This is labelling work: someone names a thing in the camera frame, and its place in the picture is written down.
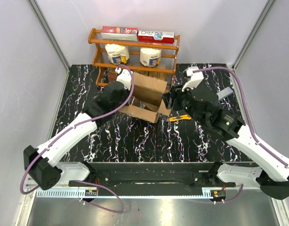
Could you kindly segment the brown cardboard express box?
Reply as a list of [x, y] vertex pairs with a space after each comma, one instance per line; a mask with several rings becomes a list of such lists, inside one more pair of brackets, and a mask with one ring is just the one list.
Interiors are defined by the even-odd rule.
[[167, 82], [134, 72], [133, 103], [122, 107], [119, 112], [131, 117], [156, 123], [159, 116], [169, 116], [162, 94], [166, 91]]

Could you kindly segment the yellow utility knife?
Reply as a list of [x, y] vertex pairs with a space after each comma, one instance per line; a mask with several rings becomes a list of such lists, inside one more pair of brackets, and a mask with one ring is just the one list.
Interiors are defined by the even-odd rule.
[[186, 115], [181, 115], [181, 116], [170, 117], [166, 121], [175, 122], [175, 121], [180, 121], [180, 120], [191, 120], [191, 117], [186, 114]]

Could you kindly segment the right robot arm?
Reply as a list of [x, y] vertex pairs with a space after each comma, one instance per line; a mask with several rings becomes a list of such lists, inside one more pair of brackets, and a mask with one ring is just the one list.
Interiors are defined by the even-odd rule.
[[173, 86], [162, 95], [167, 109], [184, 110], [217, 139], [237, 148], [253, 160], [256, 167], [232, 166], [216, 162], [203, 176], [212, 186], [235, 183], [259, 188], [264, 194], [284, 200], [289, 197], [289, 158], [268, 145], [255, 141], [255, 133], [237, 114], [219, 105], [218, 95], [209, 88]]

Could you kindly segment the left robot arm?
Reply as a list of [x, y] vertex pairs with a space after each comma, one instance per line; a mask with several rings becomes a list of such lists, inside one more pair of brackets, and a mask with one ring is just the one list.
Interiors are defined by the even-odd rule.
[[113, 81], [104, 87], [94, 101], [61, 132], [37, 148], [29, 145], [23, 151], [24, 175], [20, 183], [22, 194], [24, 182], [30, 176], [38, 188], [48, 190], [59, 182], [74, 181], [91, 186], [95, 182], [96, 171], [86, 162], [65, 166], [62, 157], [83, 138], [113, 119], [116, 112], [127, 105], [134, 90], [133, 81]]

